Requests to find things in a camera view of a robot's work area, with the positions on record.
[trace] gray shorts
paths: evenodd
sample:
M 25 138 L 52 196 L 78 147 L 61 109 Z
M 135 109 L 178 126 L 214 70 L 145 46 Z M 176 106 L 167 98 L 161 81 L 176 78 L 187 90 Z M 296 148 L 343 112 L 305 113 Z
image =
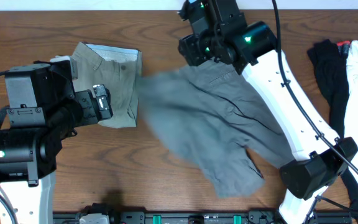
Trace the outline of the gray shorts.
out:
M 294 159 L 263 99 L 231 65 L 208 61 L 143 78 L 139 92 L 154 134 L 198 165 L 219 197 L 248 196 L 264 184 L 245 147 L 277 168 Z

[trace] wooden surface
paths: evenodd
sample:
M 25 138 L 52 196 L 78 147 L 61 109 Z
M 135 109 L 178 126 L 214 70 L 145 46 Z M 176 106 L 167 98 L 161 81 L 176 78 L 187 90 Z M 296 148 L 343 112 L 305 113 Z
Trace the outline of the wooden surface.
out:
M 317 110 L 328 117 L 306 51 L 314 42 L 358 39 L 358 11 L 281 11 L 283 49 L 300 85 Z M 246 11 L 248 22 L 265 21 L 275 32 L 272 11 Z M 0 12 L 0 71 L 55 55 L 72 54 L 79 41 L 136 48 L 143 52 L 144 75 L 185 65 L 178 39 L 190 34 L 176 12 Z M 7 105 L 0 77 L 0 108 Z M 217 198 L 213 186 L 194 166 L 176 159 L 161 146 L 143 121 L 137 128 L 78 128 L 63 141 L 57 156 L 53 207 L 77 211 L 93 202 L 118 209 L 150 211 L 248 210 L 278 208 L 285 188 L 278 170 L 252 153 L 266 184 L 251 197 Z M 348 204 L 341 180 L 325 193 Z M 318 209 L 332 209 L 327 203 Z

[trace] white wall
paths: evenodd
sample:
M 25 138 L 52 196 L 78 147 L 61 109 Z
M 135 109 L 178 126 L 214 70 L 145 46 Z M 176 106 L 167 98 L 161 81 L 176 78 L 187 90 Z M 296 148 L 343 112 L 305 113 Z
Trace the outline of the white wall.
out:
M 0 0 L 0 11 L 178 10 L 185 0 Z M 272 9 L 271 0 L 237 0 L 240 9 Z M 358 0 L 277 0 L 279 9 L 358 9 Z

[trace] black garment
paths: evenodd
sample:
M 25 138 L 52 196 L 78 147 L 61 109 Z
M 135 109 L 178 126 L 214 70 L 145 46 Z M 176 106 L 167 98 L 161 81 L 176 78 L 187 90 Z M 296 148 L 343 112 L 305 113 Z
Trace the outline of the black garment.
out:
M 344 118 L 346 105 L 349 99 L 349 84 L 346 76 L 347 54 L 342 54 L 336 44 L 329 40 L 317 43 L 308 50 L 308 55 L 314 66 L 314 75 L 321 94 L 327 100 L 331 111 L 329 112 L 329 125 L 344 137 Z M 342 174 L 342 180 L 347 188 L 351 200 L 351 208 L 358 209 L 358 183 L 349 169 Z M 358 214 L 352 213 L 358 222 Z

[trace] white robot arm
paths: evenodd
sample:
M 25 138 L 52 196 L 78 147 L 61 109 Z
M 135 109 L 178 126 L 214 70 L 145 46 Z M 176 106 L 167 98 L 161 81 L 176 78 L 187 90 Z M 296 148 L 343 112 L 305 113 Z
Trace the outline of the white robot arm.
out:
M 75 92 L 75 62 L 70 57 L 14 67 L 4 72 L 10 129 L 0 130 L 0 218 L 2 224 L 52 224 L 56 155 L 75 127 L 112 116 L 104 85 Z
M 313 107 L 293 76 L 285 59 L 285 54 L 282 53 L 282 55 L 285 75 L 290 80 L 290 85 L 296 97 L 319 130 L 325 134 L 331 144 L 335 145 L 335 139 L 338 138 L 337 133 L 328 126 Z M 307 161 L 310 160 L 312 152 L 322 154 L 328 150 L 327 145 L 321 139 L 316 138 L 315 131 L 292 100 L 288 90 L 282 85 L 283 80 L 278 67 L 277 52 L 272 50 L 259 57 L 258 61 L 257 65 L 246 66 L 242 76 L 257 90 L 273 113 L 290 143 L 294 158 L 297 161 Z M 321 187 L 313 196 L 321 195 L 327 188 L 327 186 Z M 299 224 L 305 219 L 305 215 L 309 212 L 313 202 L 314 197 L 304 200 L 295 197 L 287 190 L 279 212 L 287 223 Z

